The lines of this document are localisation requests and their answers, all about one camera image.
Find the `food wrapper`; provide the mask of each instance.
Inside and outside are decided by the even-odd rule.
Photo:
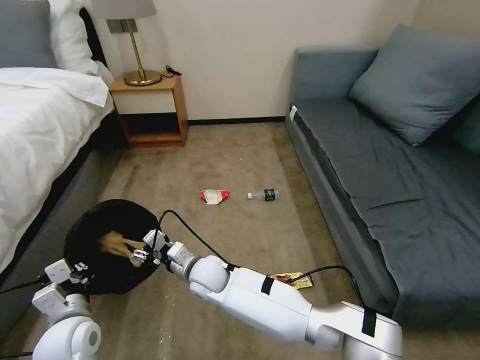
[[[230,195],[227,190],[203,190],[200,191],[200,197],[206,201],[207,205],[217,205]]]
[[[304,274],[303,272],[283,272],[283,273],[269,275],[269,277],[284,283],[290,279],[298,278],[303,274]],[[314,286],[314,282],[312,281],[312,278],[309,275],[301,278],[300,280],[292,282],[288,285],[290,285],[291,287],[294,287],[295,289],[303,289],[303,288],[311,288],[312,286]]]

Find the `black bag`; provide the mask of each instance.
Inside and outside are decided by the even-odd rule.
[[[134,267],[126,257],[100,252],[98,239],[111,231],[124,238],[142,242],[157,226],[157,217],[146,208],[128,200],[113,199],[87,211],[69,230],[63,256],[73,266],[88,266],[89,295],[126,294],[146,280],[158,268],[153,262]]]

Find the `plastic bottle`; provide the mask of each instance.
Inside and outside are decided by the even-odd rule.
[[[265,189],[263,191],[248,193],[248,199],[273,201],[278,198],[279,198],[279,191],[275,189]]]

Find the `sofa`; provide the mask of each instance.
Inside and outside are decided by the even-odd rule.
[[[349,98],[378,51],[298,48],[286,129],[366,305],[406,328],[478,329],[480,157],[411,146]]]

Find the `wooden nightstand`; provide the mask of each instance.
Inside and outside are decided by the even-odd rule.
[[[189,126],[180,76],[149,86],[129,86],[122,77],[110,93],[130,148],[185,146]]]

